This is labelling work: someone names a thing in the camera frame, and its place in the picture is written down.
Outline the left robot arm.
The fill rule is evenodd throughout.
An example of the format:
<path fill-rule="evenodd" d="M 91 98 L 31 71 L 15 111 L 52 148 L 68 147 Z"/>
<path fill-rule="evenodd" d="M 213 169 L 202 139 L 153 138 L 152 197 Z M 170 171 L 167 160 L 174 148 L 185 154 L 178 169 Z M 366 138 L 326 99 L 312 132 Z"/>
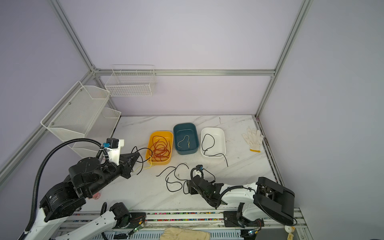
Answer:
<path fill-rule="evenodd" d="M 64 181 L 54 185 L 39 200 L 39 188 L 43 171 L 51 157 L 63 147 L 86 142 L 99 149 L 94 157 L 83 158 L 69 168 Z M 61 143 L 53 148 L 42 161 L 35 177 L 31 213 L 28 225 L 20 235 L 21 240 L 48 240 L 59 224 L 70 217 L 77 209 L 86 204 L 96 193 L 118 177 L 129 179 L 139 152 L 121 154 L 122 141 L 108 138 L 103 144 L 88 139 L 77 138 Z"/>

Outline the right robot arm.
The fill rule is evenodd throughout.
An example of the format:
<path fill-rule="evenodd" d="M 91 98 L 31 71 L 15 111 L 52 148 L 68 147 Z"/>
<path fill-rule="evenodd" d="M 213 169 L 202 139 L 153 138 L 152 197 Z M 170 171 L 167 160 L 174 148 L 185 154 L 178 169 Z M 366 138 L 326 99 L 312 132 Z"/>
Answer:
<path fill-rule="evenodd" d="M 235 224 L 245 228 L 263 218 L 270 218 L 284 226 L 295 226 L 294 217 L 295 193 L 265 177 L 248 185 L 228 185 L 209 182 L 204 173 L 209 171 L 197 165 L 190 172 L 187 180 L 188 193 L 200 195 L 209 206 L 218 209 L 220 206 L 237 204 Z"/>

